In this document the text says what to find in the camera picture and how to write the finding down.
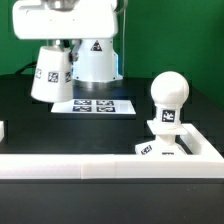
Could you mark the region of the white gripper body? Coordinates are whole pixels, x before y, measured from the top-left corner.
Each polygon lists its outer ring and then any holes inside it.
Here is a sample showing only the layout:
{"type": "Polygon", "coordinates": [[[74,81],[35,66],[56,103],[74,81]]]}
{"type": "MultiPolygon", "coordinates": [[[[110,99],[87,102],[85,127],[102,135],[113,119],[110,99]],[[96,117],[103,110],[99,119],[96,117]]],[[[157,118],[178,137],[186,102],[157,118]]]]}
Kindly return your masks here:
{"type": "Polygon", "coordinates": [[[19,39],[112,38],[118,32],[117,0],[76,0],[72,9],[51,9],[45,0],[17,0],[12,9],[19,39]]]}

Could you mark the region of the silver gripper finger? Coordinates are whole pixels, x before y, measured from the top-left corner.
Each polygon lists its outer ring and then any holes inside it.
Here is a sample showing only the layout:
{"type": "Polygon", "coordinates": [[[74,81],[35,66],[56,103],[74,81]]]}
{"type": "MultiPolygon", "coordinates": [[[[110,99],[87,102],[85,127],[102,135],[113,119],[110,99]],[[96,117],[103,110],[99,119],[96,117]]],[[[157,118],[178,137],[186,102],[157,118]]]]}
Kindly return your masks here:
{"type": "Polygon", "coordinates": [[[75,39],[72,41],[72,45],[73,45],[73,48],[70,52],[70,58],[71,58],[71,61],[72,62],[75,62],[78,60],[78,57],[79,57],[79,49],[81,47],[81,44],[82,44],[82,40],[81,39],[75,39]]]}

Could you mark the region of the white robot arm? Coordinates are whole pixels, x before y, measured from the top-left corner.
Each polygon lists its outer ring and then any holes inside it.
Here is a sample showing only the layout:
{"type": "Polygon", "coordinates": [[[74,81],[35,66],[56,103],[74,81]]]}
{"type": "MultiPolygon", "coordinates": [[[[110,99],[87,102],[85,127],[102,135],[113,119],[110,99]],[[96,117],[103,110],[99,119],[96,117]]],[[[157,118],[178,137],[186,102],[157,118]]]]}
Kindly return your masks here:
{"type": "Polygon", "coordinates": [[[71,41],[74,83],[87,88],[114,85],[122,76],[113,38],[117,17],[127,5],[128,0],[17,0],[14,33],[20,39],[71,41]]]}

